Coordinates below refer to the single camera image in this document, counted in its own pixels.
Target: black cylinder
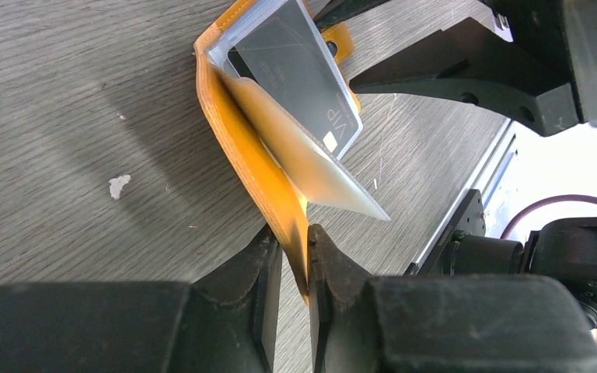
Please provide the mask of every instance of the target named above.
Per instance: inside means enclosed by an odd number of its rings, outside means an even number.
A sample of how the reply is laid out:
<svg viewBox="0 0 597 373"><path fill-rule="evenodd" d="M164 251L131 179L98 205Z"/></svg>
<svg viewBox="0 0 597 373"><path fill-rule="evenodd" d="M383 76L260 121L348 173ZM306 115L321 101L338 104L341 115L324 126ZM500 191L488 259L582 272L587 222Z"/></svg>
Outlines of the black cylinder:
<svg viewBox="0 0 597 373"><path fill-rule="evenodd" d="M467 235L457 242L451 273L515 274L524 252L520 242Z"/></svg>

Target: leather wallet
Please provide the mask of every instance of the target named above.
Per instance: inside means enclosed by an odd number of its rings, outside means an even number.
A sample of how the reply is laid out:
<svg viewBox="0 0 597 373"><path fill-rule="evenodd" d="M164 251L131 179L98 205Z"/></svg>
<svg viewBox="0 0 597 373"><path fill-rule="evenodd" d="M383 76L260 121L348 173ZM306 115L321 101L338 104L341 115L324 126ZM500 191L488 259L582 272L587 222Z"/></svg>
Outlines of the leather wallet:
<svg viewBox="0 0 597 373"><path fill-rule="evenodd" d="M307 198L293 187L269 155L249 118L232 98L219 78L218 69L206 55L209 47L254 3L255 0L238 0L196 40L197 97L223 152L282 245L298 289L307 303ZM337 45L334 58L338 64L353 51L353 41L343 23L325 30L322 37Z"/></svg>

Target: translucent card holder page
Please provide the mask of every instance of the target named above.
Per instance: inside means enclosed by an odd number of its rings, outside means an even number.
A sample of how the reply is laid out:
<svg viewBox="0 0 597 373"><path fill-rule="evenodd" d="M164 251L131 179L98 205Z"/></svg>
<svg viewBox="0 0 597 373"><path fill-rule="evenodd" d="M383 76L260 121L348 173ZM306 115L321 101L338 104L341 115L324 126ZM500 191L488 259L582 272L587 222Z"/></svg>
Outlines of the translucent card holder page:
<svg viewBox="0 0 597 373"><path fill-rule="evenodd" d="M335 60L300 0L262 0L209 51L232 77L255 80L341 159L362 131Z"/></svg>

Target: wallet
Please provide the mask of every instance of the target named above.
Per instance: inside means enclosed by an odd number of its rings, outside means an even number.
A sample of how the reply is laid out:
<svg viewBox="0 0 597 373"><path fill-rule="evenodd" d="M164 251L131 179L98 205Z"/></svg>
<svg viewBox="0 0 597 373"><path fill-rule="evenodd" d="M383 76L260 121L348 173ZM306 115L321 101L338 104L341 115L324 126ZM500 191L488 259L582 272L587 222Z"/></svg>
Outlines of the wallet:
<svg viewBox="0 0 597 373"><path fill-rule="evenodd" d="M296 188L260 140L247 116L233 99L207 51L256 0L238 0L207 28L194 44L196 90L200 105L223 152L253 201L266 218L288 258L298 289L308 302L308 198ZM339 64L353 51L347 27L341 23L322 32L337 45Z"/></svg>

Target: yellow leather wallet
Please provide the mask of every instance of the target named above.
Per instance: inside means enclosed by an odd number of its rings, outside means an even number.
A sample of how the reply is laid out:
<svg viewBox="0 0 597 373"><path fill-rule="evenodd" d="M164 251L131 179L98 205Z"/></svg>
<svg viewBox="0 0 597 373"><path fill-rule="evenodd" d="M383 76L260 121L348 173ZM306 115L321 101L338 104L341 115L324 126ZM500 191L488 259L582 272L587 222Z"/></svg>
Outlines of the yellow leather wallet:
<svg viewBox="0 0 597 373"><path fill-rule="evenodd" d="M218 143L282 245L298 289L307 303L307 198L293 187L285 172L269 155L250 119L232 98L228 87L219 78L218 69L206 55L223 32L255 2L238 0L196 40L197 96ZM337 45L334 57L338 64L353 51L354 44L344 24L325 30L322 37Z"/></svg>

